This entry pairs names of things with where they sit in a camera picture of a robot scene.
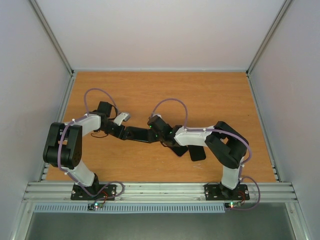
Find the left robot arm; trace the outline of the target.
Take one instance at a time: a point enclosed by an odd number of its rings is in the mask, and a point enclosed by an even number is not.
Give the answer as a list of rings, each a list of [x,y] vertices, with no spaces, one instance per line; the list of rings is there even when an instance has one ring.
[[[121,137],[125,129],[122,123],[128,121],[131,115],[119,113],[116,109],[115,117],[110,117],[114,107],[101,101],[98,109],[86,112],[78,119],[53,122],[44,145],[43,161],[68,175],[89,199],[96,199],[104,188],[98,176],[82,160],[83,137],[99,131]]]

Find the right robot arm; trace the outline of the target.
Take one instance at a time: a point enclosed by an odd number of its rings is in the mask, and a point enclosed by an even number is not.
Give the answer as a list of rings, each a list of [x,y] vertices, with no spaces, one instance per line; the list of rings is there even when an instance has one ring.
[[[206,159],[207,147],[222,164],[219,191],[231,199],[239,191],[240,174],[246,154],[252,155],[249,142],[223,121],[214,126],[193,128],[176,125],[171,127],[160,116],[152,116],[148,123],[152,136],[163,146],[181,157],[189,152],[193,162]]]

